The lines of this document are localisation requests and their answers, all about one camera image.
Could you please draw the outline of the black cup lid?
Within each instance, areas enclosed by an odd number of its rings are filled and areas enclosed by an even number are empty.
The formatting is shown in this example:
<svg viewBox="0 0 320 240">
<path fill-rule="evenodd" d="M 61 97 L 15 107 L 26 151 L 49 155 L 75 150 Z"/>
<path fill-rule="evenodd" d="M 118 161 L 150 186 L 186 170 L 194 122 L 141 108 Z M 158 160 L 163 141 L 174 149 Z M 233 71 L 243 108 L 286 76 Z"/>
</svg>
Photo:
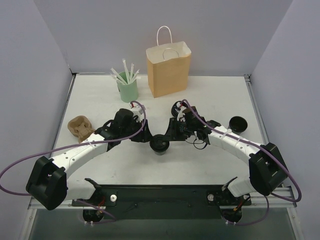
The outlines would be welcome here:
<svg viewBox="0 0 320 240">
<path fill-rule="evenodd" d="M 152 137 L 152 140 L 149 142 L 151 149 L 168 149 L 170 142 L 165 139 L 163 134 L 156 134 Z"/>
</svg>

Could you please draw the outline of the black coffee cup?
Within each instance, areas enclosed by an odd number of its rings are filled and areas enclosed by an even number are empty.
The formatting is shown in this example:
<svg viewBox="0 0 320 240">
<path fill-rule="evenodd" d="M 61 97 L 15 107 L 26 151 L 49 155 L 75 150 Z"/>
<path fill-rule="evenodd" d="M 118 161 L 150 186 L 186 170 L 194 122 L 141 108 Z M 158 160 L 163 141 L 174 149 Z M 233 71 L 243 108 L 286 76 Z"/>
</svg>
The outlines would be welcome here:
<svg viewBox="0 0 320 240">
<path fill-rule="evenodd" d="M 156 155 L 162 156 L 167 152 L 168 149 L 167 148 L 161 148 L 161 149 L 160 148 L 153 148 L 152 150 Z"/>
<path fill-rule="evenodd" d="M 228 127 L 233 133 L 239 135 L 248 128 L 248 122 L 241 116 L 233 116 L 229 120 Z"/>
</svg>

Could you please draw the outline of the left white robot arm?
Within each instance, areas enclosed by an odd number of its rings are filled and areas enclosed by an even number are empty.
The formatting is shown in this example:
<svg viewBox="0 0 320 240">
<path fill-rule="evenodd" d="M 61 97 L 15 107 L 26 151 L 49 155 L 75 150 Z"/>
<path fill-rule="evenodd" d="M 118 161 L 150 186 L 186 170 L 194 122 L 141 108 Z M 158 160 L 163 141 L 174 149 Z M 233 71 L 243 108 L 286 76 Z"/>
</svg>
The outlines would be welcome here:
<svg viewBox="0 0 320 240">
<path fill-rule="evenodd" d="M 147 126 L 144 106 L 121 108 L 83 142 L 52 158 L 40 157 L 34 164 L 26 191 L 47 210 L 56 209 L 66 200 L 100 203 L 100 185 L 90 178 L 71 180 L 71 175 L 95 157 L 109 152 L 122 141 L 133 139 Z"/>
</svg>

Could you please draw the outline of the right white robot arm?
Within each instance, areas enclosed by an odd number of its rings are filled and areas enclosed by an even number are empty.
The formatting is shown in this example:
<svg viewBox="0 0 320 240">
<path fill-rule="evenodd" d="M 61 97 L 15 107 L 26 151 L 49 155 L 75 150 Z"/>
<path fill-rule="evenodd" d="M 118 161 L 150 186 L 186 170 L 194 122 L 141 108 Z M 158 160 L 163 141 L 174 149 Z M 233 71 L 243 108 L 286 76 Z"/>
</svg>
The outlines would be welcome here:
<svg viewBox="0 0 320 240">
<path fill-rule="evenodd" d="M 237 157 L 248 165 L 248 175 L 233 177 L 222 187 L 221 197 L 233 204 L 240 196 L 258 192 L 270 195 L 288 177 L 287 167 L 276 145 L 248 143 L 248 140 L 228 131 L 220 123 L 196 117 L 190 109 L 171 110 L 172 118 L 164 135 L 166 142 L 184 141 L 197 137 L 207 145 L 215 146 Z"/>
</svg>

